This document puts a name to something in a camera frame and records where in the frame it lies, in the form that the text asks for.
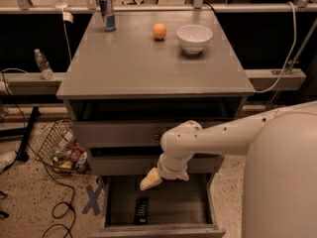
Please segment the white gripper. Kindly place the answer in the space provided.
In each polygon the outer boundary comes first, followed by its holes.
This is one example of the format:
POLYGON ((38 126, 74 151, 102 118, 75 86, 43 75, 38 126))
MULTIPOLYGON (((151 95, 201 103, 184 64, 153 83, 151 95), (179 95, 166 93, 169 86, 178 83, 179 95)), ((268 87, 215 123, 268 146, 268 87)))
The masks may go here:
POLYGON ((161 178, 169 180, 189 181, 187 173, 187 160, 169 157, 167 154, 161 154, 158 159, 157 168, 152 168, 148 174, 141 180, 140 189, 147 190, 157 186, 162 182, 161 178))

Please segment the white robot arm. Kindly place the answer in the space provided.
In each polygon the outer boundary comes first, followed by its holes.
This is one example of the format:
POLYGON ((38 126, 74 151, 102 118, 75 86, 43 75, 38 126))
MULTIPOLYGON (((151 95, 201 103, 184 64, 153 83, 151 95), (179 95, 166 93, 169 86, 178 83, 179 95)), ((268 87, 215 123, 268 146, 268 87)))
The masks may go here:
POLYGON ((244 156, 242 238, 317 237, 316 101, 209 128, 189 120, 166 131, 160 146, 140 189, 189 180, 196 154, 244 156))

